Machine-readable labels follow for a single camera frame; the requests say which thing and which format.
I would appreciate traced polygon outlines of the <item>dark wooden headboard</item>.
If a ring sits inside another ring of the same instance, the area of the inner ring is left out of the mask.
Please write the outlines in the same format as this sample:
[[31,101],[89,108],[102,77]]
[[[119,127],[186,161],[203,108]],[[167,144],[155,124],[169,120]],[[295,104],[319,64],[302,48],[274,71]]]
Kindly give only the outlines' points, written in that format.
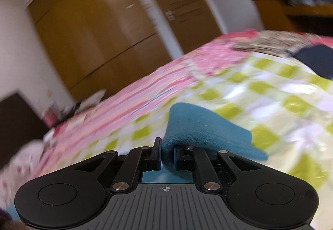
[[24,98],[17,92],[1,100],[0,167],[9,163],[19,149],[49,131]]

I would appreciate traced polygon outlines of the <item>wooden wardrobe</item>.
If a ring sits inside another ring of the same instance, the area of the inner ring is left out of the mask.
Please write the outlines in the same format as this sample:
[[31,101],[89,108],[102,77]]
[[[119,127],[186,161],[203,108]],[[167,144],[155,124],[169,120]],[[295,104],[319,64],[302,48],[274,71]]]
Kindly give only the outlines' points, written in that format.
[[28,10],[75,100],[114,95],[171,61],[139,0],[34,0]]

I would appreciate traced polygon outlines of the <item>pink striped bedspread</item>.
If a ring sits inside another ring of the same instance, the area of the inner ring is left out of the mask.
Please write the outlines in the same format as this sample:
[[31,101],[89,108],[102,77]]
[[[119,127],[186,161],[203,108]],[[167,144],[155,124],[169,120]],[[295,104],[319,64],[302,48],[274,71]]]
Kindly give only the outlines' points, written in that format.
[[186,88],[196,90],[209,76],[244,60],[247,53],[236,50],[235,44],[257,35],[250,29],[220,36],[29,140],[1,170],[1,206],[9,206],[18,188],[31,177],[58,169],[61,161],[89,158],[98,150],[150,136],[150,125],[129,132],[123,129],[130,122],[143,122],[154,110],[161,110],[162,122],[166,122],[169,108]]

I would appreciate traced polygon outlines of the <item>teal fuzzy sweater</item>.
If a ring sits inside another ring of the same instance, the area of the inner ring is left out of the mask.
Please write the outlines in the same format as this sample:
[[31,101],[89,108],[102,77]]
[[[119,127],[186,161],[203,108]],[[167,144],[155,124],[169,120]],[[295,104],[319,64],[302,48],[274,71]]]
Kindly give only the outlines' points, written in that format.
[[190,171],[175,169],[173,150],[176,146],[203,148],[209,155],[214,155],[219,150],[228,150],[254,161],[265,161],[269,158],[266,152],[252,145],[250,131],[206,108],[179,102],[169,111],[168,124],[162,140],[162,168],[160,171],[145,172],[143,182],[193,182]]

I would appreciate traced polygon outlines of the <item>floral patterned cloth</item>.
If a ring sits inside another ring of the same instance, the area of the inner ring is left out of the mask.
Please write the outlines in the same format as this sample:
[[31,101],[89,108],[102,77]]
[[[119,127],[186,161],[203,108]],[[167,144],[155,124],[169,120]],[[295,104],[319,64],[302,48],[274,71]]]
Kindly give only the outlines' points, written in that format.
[[261,31],[253,38],[237,41],[232,48],[276,57],[293,57],[303,48],[318,44],[332,48],[332,36],[319,36],[305,32]]

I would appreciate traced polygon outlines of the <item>wooden door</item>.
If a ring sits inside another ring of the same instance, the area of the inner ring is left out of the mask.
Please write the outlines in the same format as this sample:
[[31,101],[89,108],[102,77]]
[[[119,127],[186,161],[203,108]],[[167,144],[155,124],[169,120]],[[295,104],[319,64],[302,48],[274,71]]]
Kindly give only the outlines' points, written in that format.
[[206,0],[155,0],[183,53],[222,35]]

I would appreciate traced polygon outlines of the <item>pink storage box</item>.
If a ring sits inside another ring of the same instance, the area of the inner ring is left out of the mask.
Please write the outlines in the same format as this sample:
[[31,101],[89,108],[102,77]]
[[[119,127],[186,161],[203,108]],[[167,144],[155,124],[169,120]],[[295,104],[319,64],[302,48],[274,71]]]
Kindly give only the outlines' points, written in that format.
[[52,108],[46,109],[42,114],[42,121],[48,126],[48,128],[52,128],[58,122],[58,116],[55,114]]

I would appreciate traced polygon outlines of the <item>wooden side cabinet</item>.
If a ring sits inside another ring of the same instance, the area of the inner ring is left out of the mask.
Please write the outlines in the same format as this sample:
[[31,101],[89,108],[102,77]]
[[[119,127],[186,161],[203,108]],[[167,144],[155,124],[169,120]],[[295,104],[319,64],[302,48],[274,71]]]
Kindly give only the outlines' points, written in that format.
[[332,36],[332,0],[251,0],[265,30]]

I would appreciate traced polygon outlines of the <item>dark navy flat object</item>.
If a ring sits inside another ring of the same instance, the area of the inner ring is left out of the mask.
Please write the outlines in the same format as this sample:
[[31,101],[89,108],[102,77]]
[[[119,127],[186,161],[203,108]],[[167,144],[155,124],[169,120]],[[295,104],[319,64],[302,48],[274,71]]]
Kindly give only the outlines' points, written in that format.
[[333,49],[324,44],[302,48],[293,56],[312,69],[318,76],[332,80]]

